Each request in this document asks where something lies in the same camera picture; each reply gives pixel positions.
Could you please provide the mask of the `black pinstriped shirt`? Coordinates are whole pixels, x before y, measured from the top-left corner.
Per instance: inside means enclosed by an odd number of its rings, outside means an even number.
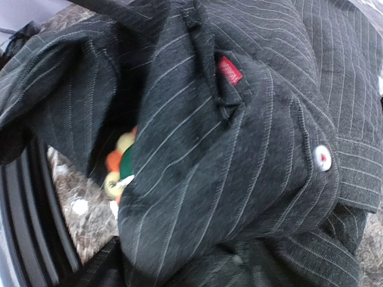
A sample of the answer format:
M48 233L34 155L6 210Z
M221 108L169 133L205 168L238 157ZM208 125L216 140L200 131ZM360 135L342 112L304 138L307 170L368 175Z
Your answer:
M80 1L1 69L1 161L38 138L104 185L100 286L358 286L382 189L382 38L351 1Z

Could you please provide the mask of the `flower brooch green orange yellow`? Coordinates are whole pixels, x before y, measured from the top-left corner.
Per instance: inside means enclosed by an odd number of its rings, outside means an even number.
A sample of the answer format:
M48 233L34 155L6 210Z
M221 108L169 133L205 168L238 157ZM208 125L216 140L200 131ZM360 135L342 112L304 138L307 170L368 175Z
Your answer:
M133 178L132 171L132 146L135 142L137 126L131 131L122 134L105 159L105 167L108 174L104 180L104 190L117 204L120 203L121 195Z

